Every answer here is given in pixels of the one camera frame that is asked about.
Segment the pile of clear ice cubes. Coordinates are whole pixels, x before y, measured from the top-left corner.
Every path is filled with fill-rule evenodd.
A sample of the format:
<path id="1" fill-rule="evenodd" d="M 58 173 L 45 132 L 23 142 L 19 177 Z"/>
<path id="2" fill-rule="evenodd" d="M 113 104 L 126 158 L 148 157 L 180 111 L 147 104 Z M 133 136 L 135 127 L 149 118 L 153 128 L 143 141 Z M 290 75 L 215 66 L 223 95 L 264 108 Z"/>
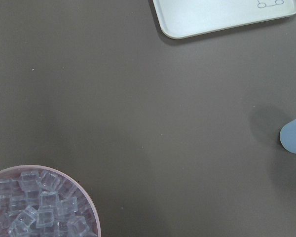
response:
<path id="1" fill-rule="evenodd" d="M 46 169 L 0 174 L 0 237 L 97 237 L 82 189 Z"/>

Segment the light blue cup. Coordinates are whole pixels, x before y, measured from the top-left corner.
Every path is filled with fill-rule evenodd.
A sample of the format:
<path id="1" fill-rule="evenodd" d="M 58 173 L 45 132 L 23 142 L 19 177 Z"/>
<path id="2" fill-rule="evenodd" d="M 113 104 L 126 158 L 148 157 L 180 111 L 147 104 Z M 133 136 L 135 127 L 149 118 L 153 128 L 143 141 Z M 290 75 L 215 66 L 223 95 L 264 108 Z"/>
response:
<path id="1" fill-rule="evenodd" d="M 282 127 L 280 142 L 287 151 L 296 154 L 296 119 Z"/>

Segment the cream rabbit tray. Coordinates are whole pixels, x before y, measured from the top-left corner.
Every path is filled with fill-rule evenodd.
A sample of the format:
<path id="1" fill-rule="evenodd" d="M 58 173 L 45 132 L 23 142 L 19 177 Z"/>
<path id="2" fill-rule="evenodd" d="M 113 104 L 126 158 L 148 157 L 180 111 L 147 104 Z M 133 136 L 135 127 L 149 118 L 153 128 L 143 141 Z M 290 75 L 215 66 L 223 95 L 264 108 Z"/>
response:
<path id="1" fill-rule="evenodd" d="M 155 0 L 153 5 L 162 32 L 176 40 L 296 14 L 296 0 Z"/>

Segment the pink bowl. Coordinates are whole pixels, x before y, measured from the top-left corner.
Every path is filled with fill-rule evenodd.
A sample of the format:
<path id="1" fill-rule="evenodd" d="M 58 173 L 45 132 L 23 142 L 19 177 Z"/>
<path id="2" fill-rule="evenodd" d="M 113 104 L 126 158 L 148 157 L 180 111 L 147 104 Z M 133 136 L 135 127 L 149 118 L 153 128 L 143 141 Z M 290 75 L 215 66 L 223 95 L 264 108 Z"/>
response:
<path id="1" fill-rule="evenodd" d="M 94 202 L 92 200 L 92 198 L 90 197 L 90 195 L 87 193 L 87 191 L 80 185 L 79 182 L 77 182 L 75 179 L 71 178 L 69 175 L 51 168 L 51 167 L 47 167 L 47 166 L 42 166 L 42 165 L 19 165 L 19 166 L 13 166 L 13 167 L 9 167 L 3 170 L 0 170 L 0 179 L 4 179 L 4 178 L 12 178 L 12 177 L 16 177 L 18 175 L 21 174 L 21 172 L 23 171 L 30 171 L 30 170 L 48 170 L 51 171 L 53 173 L 56 173 L 59 176 L 62 176 L 64 179 L 67 179 L 69 181 L 71 181 L 73 184 L 75 184 L 77 186 L 77 188 L 83 193 L 83 195 L 85 196 L 85 199 L 88 201 L 92 212 L 93 212 L 93 216 L 95 218 L 95 223 L 93 224 L 93 231 L 97 234 L 97 236 L 101 236 L 101 226 L 100 226 L 100 220 L 99 220 L 99 215 L 97 212 L 97 209 L 94 205 Z"/>

